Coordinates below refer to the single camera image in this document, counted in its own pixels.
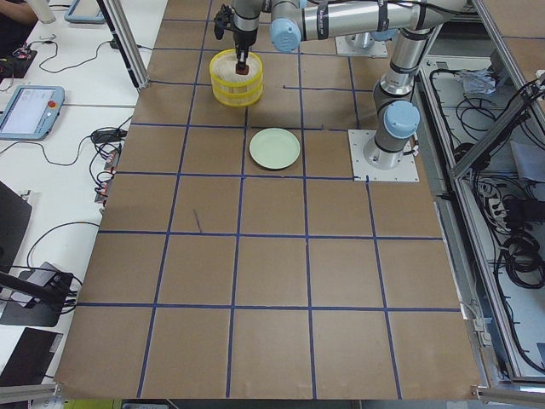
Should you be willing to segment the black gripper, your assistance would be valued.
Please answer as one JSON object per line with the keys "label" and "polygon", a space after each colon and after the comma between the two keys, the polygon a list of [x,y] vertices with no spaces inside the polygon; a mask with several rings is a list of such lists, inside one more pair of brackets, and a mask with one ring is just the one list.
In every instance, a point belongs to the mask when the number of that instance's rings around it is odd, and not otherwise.
{"label": "black gripper", "polygon": [[257,30],[245,31],[241,28],[234,27],[233,40],[235,42],[235,51],[237,63],[240,66],[246,66],[246,61],[250,52],[250,47],[255,44],[257,38]]}

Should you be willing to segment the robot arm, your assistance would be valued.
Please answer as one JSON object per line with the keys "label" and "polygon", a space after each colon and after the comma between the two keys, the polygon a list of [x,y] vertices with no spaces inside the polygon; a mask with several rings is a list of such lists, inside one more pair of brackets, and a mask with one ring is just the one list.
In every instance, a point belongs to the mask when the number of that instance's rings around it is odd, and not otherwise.
{"label": "robot arm", "polygon": [[388,71],[373,91],[378,127],[364,148],[364,157],[371,166],[395,168],[420,123],[420,113],[410,101],[414,77],[430,35],[447,19],[445,11],[425,1],[323,1],[312,7],[303,1],[233,1],[217,13],[215,36],[222,38],[225,31],[232,32],[238,74],[248,71],[247,58],[262,13],[271,15],[272,44],[285,53],[305,41],[364,32],[399,32]]}

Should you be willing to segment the person forearm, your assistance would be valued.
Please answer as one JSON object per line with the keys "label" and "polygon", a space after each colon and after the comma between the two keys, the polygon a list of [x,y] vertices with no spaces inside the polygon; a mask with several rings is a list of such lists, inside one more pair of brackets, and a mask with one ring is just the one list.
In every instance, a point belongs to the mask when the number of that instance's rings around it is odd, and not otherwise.
{"label": "person forearm", "polygon": [[23,26],[33,26],[37,23],[37,15],[26,2],[13,3],[1,0],[1,14]]}

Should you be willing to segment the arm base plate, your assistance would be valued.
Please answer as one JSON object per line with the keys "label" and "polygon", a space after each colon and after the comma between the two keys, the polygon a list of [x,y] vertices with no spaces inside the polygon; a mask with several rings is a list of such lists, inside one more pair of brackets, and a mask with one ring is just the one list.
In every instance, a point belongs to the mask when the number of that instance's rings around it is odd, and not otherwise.
{"label": "arm base plate", "polygon": [[419,182],[410,140],[397,153],[382,151],[374,130],[349,130],[348,140],[355,181]]}
{"label": "arm base plate", "polygon": [[336,53],[348,57],[387,58],[387,45],[368,32],[336,37]]}

